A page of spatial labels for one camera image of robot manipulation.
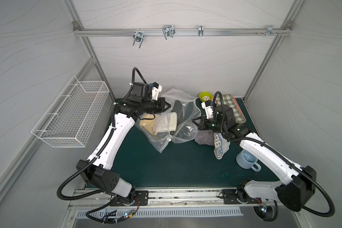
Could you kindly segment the white patterned towel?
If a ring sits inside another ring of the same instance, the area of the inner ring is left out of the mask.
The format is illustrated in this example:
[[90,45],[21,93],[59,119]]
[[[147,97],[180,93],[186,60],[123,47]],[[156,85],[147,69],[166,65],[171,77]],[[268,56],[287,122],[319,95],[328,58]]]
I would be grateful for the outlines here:
[[214,155],[221,160],[223,155],[230,149],[230,142],[222,137],[221,133],[214,134]]

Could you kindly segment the grey towel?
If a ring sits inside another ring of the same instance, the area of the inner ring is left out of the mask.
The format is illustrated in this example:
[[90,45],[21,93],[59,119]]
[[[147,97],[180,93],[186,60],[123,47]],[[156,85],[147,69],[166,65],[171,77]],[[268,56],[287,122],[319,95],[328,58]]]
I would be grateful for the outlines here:
[[199,145],[214,146],[214,132],[212,130],[199,130],[194,140]]

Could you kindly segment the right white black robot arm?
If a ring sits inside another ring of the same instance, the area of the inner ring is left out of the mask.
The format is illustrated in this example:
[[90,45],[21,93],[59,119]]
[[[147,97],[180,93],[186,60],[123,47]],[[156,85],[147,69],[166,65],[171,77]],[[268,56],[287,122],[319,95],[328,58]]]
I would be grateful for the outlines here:
[[206,114],[192,121],[200,131],[212,130],[222,139],[238,144],[243,152],[263,163],[278,177],[277,181],[244,180],[236,192],[241,202],[260,198],[280,202],[296,212],[305,208],[316,190],[316,171],[313,168],[302,167],[289,160],[243,123],[236,123],[233,109],[216,106],[211,101],[203,102],[201,106]]

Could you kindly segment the yellow towel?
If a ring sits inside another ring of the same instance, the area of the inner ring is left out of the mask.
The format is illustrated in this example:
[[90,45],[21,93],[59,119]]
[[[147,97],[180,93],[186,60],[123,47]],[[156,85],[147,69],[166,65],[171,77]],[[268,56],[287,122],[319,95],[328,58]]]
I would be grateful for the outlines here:
[[167,130],[167,122],[163,114],[143,114],[139,125],[152,135],[157,135]]

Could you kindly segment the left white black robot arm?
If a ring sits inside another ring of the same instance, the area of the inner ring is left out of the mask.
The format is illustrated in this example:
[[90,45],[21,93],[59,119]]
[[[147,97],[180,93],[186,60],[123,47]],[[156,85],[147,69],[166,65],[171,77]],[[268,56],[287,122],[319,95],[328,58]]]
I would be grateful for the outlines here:
[[156,82],[133,83],[130,94],[115,104],[111,112],[112,124],[101,142],[86,161],[80,160],[77,164],[86,183],[105,193],[124,198],[131,195],[133,185],[111,169],[121,144],[136,121],[144,114],[155,117],[171,108],[165,98],[159,97],[161,91],[162,86]]

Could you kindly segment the clear plastic vacuum bag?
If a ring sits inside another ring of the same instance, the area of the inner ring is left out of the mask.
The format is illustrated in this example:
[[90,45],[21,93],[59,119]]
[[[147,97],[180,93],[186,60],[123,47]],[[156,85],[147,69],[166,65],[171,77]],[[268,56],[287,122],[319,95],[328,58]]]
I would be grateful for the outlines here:
[[171,89],[162,97],[171,104],[169,110],[160,113],[164,115],[167,122],[165,132],[152,135],[140,127],[140,119],[135,123],[135,127],[145,134],[149,143],[159,153],[162,153],[170,142],[180,144],[194,140],[198,128],[192,120],[201,116],[201,111],[196,104],[197,98],[194,96],[178,89]]

